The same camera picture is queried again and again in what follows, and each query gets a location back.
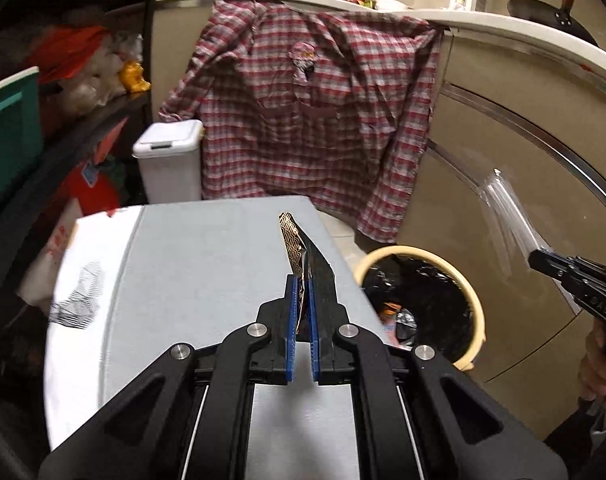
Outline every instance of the tiled floor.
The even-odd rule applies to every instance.
[[[319,211],[318,214],[348,266],[354,270],[365,256],[365,252],[354,242],[354,230],[348,224],[327,213]]]

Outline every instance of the blue gripper pad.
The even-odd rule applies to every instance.
[[[288,383],[294,379],[294,354],[297,344],[296,328],[299,305],[299,286],[299,279],[296,279],[294,281],[294,286],[292,287],[292,294],[289,297],[288,339],[285,359],[285,377]]]
[[[315,381],[318,381],[321,367],[318,361],[317,306],[314,301],[314,285],[312,280],[305,280],[305,282],[307,283],[307,316],[309,318],[309,349],[312,357],[312,377]]]

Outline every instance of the white lid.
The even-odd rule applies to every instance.
[[[154,123],[134,144],[136,158],[155,158],[189,153],[199,148],[203,123],[197,120]]]

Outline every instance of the human hand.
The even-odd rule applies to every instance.
[[[604,399],[605,416],[603,428],[606,430],[606,335],[603,323],[595,319],[586,337],[586,355],[579,366],[579,385],[581,398],[586,400]]]

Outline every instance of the beige trash bin rim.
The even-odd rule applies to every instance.
[[[360,261],[359,265],[357,265],[356,269],[354,269],[354,279],[359,286],[363,285],[365,274],[368,272],[369,268],[376,264],[376,262],[379,260],[382,260],[391,254],[410,256],[412,258],[416,258],[417,260],[423,260],[424,262],[432,264],[434,267],[437,267],[448,274],[457,283],[457,285],[459,285],[459,288],[468,300],[470,310],[472,311],[472,327],[474,332],[468,350],[458,361],[453,364],[462,371],[472,370],[472,368],[474,368],[472,361],[479,353],[481,346],[483,345],[483,341],[486,340],[486,318],[483,314],[483,308],[481,308],[481,302],[478,299],[477,293],[472,288],[472,285],[470,285],[470,282],[468,282],[468,280],[465,279],[465,276],[463,276],[463,274],[461,274],[452,264],[446,262],[443,258],[437,256],[436,254],[432,254],[417,247],[395,245],[382,247],[381,249],[372,251],[370,254],[366,254],[366,256]]]

